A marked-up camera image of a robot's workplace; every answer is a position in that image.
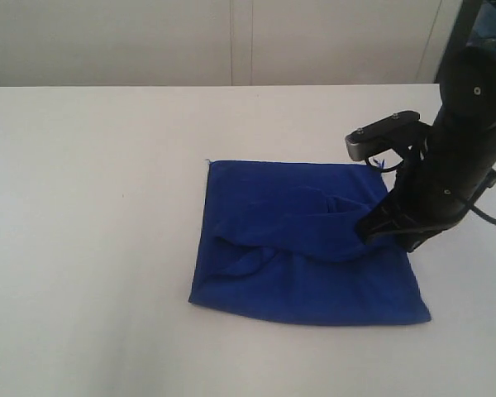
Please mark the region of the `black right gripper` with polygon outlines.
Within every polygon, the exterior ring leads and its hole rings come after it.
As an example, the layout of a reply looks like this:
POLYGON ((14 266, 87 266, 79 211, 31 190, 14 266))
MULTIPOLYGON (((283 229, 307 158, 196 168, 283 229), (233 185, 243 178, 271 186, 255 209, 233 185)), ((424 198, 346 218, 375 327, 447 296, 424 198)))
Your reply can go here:
POLYGON ((410 174, 401 206, 384 198, 355 225, 362 242, 411 232, 418 220, 447 225, 466 214, 468 201, 496 162, 496 53, 466 47, 439 78, 441 108, 426 138, 426 153, 410 174))

